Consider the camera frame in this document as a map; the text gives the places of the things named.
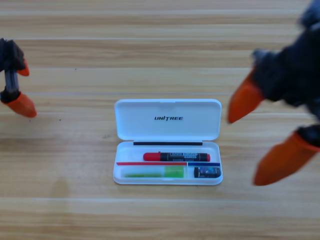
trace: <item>open case lid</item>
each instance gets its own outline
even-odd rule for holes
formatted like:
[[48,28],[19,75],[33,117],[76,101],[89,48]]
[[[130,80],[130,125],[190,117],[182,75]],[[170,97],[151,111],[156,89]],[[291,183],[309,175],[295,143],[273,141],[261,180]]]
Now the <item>open case lid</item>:
[[122,140],[199,142],[219,136],[222,106],[215,99],[122,99],[114,107]]

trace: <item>blue strip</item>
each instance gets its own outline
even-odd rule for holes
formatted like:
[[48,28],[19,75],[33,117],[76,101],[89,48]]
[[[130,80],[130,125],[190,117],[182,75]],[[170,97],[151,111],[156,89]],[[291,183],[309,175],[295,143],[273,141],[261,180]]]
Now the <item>blue strip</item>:
[[215,166],[220,167],[221,164],[218,162],[188,162],[188,166]]

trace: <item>red strip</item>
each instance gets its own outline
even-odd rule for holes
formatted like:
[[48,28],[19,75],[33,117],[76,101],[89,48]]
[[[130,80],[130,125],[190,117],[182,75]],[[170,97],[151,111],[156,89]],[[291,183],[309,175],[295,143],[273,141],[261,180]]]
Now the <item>red strip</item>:
[[168,165],[175,165],[175,166],[186,166],[188,163],[187,162],[143,162],[143,161],[132,161],[132,162],[117,162],[116,163],[119,166],[129,166],[129,165],[138,165],[138,166],[168,166]]

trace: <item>green pen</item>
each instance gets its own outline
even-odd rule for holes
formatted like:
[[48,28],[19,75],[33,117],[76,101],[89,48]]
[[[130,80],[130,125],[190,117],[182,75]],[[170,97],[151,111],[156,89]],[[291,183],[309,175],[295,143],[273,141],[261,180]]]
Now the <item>green pen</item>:
[[183,178],[184,177],[184,166],[164,166],[164,171],[154,171],[154,167],[150,172],[137,172],[137,173],[126,173],[125,178]]

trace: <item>wood grain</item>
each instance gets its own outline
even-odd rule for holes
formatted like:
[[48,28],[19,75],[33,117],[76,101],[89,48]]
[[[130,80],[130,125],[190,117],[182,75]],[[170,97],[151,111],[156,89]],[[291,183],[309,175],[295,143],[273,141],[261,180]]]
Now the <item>wood grain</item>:
[[[252,51],[290,44],[308,3],[0,0],[1,36],[25,52],[19,83],[38,111],[0,106],[0,240],[318,240],[320,156],[252,185],[261,157],[312,116],[266,101],[226,122]],[[139,98],[221,102],[220,185],[114,183],[114,104]]]

